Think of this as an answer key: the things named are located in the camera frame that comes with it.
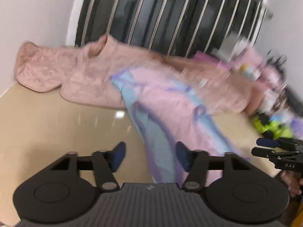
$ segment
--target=pink blanket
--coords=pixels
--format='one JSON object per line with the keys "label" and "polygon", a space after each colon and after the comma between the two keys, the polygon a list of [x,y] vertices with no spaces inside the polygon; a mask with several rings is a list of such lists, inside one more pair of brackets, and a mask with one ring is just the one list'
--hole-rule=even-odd
{"label": "pink blanket", "polygon": [[[216,66],[208,66],[207,71],[201,68],[201,64],[192,66],[185,58],[183,63],[187,66],[188,62],[189,67],[180,70],[174,61],[175,57],[155,57],[144,48],[119,43],[110,35],[103,35],[99,41],[83,48],[46,48],[26,42],[18,52],[15,73],[20,84],[37,92],[62,86],[61,95],[66,100],[122,108],[124,102],[119,91],[112,86],[110,76],[125,68],[145,66],[196,86],[210,113],[221,110],[240,112],[247,106],[251,90],[245,80],[229,74],[227,77],[225,73],[223,77]],[[212,79],[201,86],[205,75]]]}

